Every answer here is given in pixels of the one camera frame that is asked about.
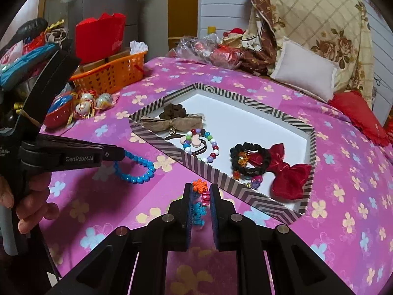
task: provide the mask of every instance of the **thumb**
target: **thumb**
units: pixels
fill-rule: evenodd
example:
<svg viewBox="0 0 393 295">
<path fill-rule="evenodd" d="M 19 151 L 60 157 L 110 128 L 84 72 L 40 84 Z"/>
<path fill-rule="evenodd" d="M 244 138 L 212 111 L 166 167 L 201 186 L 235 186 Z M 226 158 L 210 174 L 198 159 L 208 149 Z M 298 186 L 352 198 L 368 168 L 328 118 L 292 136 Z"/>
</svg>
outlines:
<svg viewBox="0 0 393 295">
<path fill-rule="evenodd" d="M 0 205 L 6 208 L 14 206 L 14 197 L 12 196 L 11 189 L 6 179 L 0 175 Z"/>
</svg>

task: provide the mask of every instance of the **white pillow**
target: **white pillow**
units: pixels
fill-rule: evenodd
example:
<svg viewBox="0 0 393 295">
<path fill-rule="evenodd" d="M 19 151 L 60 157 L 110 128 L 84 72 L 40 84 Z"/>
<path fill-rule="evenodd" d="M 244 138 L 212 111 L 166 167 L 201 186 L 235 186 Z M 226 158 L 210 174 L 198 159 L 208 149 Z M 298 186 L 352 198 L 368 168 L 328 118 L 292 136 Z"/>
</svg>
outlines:
<svg viewBox="0 0 393 295">
<path fill-rule="evenodd" d="M 284 37 L 272 79 L 327 102 L 333 98 L 337 65 Z"/>
</svg>

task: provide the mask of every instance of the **floral bedsheet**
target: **floral bedsheet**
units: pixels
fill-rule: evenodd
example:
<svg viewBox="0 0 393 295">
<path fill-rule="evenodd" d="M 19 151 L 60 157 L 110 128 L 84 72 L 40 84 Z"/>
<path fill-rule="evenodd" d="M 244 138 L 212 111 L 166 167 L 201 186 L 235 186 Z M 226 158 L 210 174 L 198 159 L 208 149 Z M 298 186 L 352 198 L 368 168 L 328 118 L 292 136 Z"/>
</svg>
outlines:
<svg viewBox="0 0 393 295">
<path fill-rule="evenodd" d="M 66 274 L 118 226 L 146 225 L 181 197 L 184 183 L 198 176 L 131 133 L 128 116 L 158 98 L 195 82 L 235 91 L 291 114 L 317 132 L 317 168 L 306 214 L 291 225 L 355 294 L 377 294 L 393 270 L 392 146 L 374 146 L 329 105 L 268 79 L 241 72 L 156 58 L 145 65 L 150 75 L 125 87 L 115 107 L 57 134 L 115 144 L 154 161 L 156 175 L 131 185 L 114 174 L 113 164 L 99 169 L 52 175 L 50 202 L 61 215 L 41 222 L 60 273 Z M 120 163 L 135 176 L 145 169 Z M 274 228 L 279 222 L 226 192 L 238 213 Z M 214 247 L 210 214 L 194 228 L 186 253 L 168 255 L 166 294 L 227 294 L 237 291 L 236 255 Z"/>
</svg>

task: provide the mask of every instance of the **red bow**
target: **red bow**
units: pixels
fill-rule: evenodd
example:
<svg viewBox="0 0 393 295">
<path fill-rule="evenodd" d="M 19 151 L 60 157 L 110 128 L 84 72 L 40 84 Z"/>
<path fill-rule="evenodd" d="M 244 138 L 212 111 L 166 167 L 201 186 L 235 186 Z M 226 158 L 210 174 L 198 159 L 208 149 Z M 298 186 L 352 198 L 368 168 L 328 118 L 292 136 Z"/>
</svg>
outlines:
<svg viewBox="0 0 393 295">
<path fill-rule="evenodd" d="M 306 183 L 311 171 L 311 165 L 296 164 L 290 166 L 284 162 L 284 144 L 275 144 L 268 149 L 272 161 L 267 169 L 273 172 L 276 178 L 272 183 L 272 191 L 275 196 L 288 200 L 301 199 L 303 197 L 303 185 Z M 253 166 L 262 165 L 262 156 L 252 153 L 248 160 Z"/>
</svg>

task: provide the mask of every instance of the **brown bow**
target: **brown bow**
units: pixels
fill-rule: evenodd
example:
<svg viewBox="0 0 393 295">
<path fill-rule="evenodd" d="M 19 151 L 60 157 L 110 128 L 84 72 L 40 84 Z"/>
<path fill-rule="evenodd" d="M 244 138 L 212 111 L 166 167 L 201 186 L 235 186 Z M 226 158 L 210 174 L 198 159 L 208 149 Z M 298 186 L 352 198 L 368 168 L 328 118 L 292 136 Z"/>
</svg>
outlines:
<svg viewBox="0 0 393 295">
<path fill-rule="evenodd" d="M 160 132 L 174 128 L 175 130 L 186 132 L 192 129 L 202 128 L 203 117 L 198 114 L 190 114 L 185 118 L 174 118 L 171 120 L 163 120 L 142 116 L 140 123 L 143 127 L 153 132 Z"/>
</svg>

